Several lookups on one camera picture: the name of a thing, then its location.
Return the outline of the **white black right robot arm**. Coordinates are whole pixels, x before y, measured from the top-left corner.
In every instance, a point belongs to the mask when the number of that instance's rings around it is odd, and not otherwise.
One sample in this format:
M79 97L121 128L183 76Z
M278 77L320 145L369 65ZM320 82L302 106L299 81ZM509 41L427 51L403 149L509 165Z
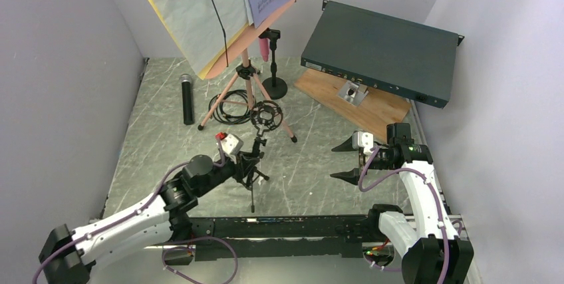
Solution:
M397 175L410 200L414 225L394 205L375 204L366 231L370 238L391 244L401 258L405 283L463 283L474 257L470 241L453 226L436 184L429 147L418 144L408 123L386 127L386 143L369 132L356 131L332 149L357 152L358 166L331 176L367 192Z

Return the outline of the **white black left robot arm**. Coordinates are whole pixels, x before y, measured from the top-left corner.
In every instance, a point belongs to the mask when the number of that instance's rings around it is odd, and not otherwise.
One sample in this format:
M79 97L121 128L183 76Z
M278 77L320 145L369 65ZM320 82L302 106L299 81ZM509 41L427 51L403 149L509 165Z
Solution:
M230 178L252 190L254 176L262 175L257 165L263 156L263 152L238 152L219 161L195 156L169 169L149 196L129 208L75 229L65 224L54 228L39 254L32 282L43 274L48 283L88 283L94 268L138 249L213 240L210 235L194 237L188 212Z

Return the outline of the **black tripod mic stand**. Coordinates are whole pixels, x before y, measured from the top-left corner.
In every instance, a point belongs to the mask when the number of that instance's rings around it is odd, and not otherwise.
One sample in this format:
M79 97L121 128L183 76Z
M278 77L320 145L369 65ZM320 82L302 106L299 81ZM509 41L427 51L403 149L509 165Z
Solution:
M250 112L250 122L257 130L250 152L253 154L261 152L261 147L267 143L267 139L263 137L264 134L280 127L282 120L283 113L281 107L276 102L272 100L257 102ZM244 186L245 189L251 192L251 213L255 213L254 183L252 186Z

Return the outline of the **black silver handheld microphone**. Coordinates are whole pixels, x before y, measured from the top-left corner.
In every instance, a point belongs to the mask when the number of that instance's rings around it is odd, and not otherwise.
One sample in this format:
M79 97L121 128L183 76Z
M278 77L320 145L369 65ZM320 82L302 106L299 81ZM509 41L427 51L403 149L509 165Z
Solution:
M194 104L191 76L189 74L182 74L180 76L180 83L182 91L183 123L188 126L194 123Z

